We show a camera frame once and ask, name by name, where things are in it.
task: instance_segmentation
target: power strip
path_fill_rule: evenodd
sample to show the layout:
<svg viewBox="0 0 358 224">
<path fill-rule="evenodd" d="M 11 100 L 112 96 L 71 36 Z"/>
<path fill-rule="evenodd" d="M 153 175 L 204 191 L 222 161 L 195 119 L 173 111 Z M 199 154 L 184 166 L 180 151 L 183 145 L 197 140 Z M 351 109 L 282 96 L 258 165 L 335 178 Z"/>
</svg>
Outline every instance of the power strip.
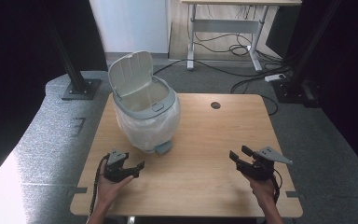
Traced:
<svg viewBox="0 0 358 224">
<path fill-rule="evenodd" d="M 264 79 L 266 80 L 266 82 L 270 82 L 270 81 L 280 80 L 285 78 L 286 76 L 284 74 L 277 74 L 277 75 L 267 76 Z"/>
</svg>

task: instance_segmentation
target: wooden table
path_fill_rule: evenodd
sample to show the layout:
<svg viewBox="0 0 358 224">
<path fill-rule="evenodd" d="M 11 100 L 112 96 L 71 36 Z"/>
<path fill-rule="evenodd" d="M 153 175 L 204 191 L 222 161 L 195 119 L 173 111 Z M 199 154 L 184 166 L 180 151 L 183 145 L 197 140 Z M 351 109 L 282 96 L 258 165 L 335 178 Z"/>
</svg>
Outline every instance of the wooden table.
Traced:
<svg viewBox="0 0 358 224">
<path fill-rule="evenodd" d="M 251 46 L 248 46 L 249 56 L 254 64 L 255 71 L 262 71 L 256 55 L 258 39 L 269 11 L 269 6 L 300 6 L 301 0 L 181 0 L 181 3 L 189 4 L 190 15 L 190 43 L 187 50 L 187 69 L 194 69 L 194 34 L 196 32 L 209 33 L 235 33 L 255 34 Z M 259 20 L 203 20 L 196 18 L 197 5 L 235 5 L 235 6 L 264 6 Z"/>
<path fill-rule="evenodd" d="M 91 146 L 71 211 L 89 213 L 95 171 L 101 158 L 113 147 L 130 152 L 124 167 L 145 161 L 140 177 L 119 194 L 109 215 L 176 217 L 263 217 L 249 182 L 228 157 L 233 150 L 248 162 L 241 146 L 253 150 L 265 146 L 281 152 L 263 100 L 258 95 L 179 93 L 182 113 L 165 155 L 144 154 L 133 147 L 117 125 L 110 95 Z M 221 105 L 213 109 L 211 103 Z M 283 217 L 300 217 L 298 198 L 285 164 L 276 163 L 283 178 L 278 209 Z"/>
</svg>

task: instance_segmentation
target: floor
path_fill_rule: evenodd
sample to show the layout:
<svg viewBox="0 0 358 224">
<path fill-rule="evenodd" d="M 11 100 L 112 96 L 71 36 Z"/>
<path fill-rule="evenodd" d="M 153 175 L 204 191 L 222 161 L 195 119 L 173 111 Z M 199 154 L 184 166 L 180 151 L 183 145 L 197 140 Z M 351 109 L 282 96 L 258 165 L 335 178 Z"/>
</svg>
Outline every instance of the floor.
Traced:
<svg viewBox="0 0 358 224">
<path fill-rule="evenodd" d="M 170 43 L 170 59 L 184 59 L 187 57 L 188 35 L 188 13 L 191 11 L 186 4 L 180 0 L 171 1 L 172 32 Z M 221 20 L 258 20 L 263 11 L 263 7 L 244 7 L 244 6 L 225 6 L 225 5 L 199 5 L 197 6 L 196 18 L 198 19 L 221 19 Z M 277 7 L 269 7 L 265 24 L 257 45 L 257 49 L 272 56 L 278 56 L 266 46 L 266 40 L 271 28 Z M 199 60 L 219 60 L 219 61 L 249 61 L 248 55 L 238 56 L 228 51 L 230 46 L 251 45 L 252 35 L 241 35 L 237 40 L 236 34 L 217 34 L 217 33 L 196 33 L 195 59 Z M 223 51 L 212 53 L 211 50 Z M 246 53 L 245 49 L 233 50 L 237 54 Z"/>
</svg>

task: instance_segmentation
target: wall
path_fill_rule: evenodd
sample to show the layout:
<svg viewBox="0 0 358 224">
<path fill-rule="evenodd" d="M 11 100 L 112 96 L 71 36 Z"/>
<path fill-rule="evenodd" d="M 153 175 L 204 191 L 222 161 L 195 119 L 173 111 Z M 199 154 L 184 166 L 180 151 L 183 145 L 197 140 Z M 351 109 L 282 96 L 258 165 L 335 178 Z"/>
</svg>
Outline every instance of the wall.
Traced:
<svg viewBox="0 0 358 224">
<path fill-rule="evenodd" d="M 166 53 L 170 0 L 89 0 L 106 53 L 147 50 Z"/>
</svg>

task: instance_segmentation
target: hand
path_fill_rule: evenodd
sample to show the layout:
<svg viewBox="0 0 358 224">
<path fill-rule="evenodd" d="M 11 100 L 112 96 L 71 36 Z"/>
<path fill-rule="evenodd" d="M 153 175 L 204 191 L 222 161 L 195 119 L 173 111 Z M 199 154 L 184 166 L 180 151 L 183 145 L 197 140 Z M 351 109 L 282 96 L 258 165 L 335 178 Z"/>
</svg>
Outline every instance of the hand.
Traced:
<svg viewBox="0 0 358 224">
<path fill-rule="evenodd" d="M 253 189 L 253 193 L 255 197 L 257 198 L 258 205 L 261 207 L 265 203 L 271 203 L 274 202 L 274 192 L 275 188 L 272 184 L 272 180 L 268 179 L 266 181 L 261 180 L 254 180 L 248 175 L 244 175 L 249 182 L 250 186 Z"/>
<path fill-rule="evenodd" d="M 103 176 L 105 165 L 106 160 L 101 164 L 100 178 L 98 180 L 97 188 L 97 203 L 110 206 L 118 196 L 118 192 L 133 180 L 133 175 L 126 177 L 119 183 L 111 182 Z"/>
<path fill-rule="evenodd" d="M 109 207 L 118 196 L 118 192 L 133 180 L 130 175 L 118 183 L 113 183 L 103 176 L 106 160 L 101 164 L 100 178 L 98 179 L 97 199 L 94 205 L 94 211 L 89 216 L 88 224 L 102 224 Z"/>
<path fill-rule="evenodd" d="M 259 181 L 254 180 L 247 175 L 245 176 L 253 189 L 253 193 L 257 198 L 258 205 L 263 209 L 264 215 L 268 224 L 283 224 L 281 215 L 279 214 L 278 208 L 274 202 L 275 188 L 272 180 Z"/>
</svg>

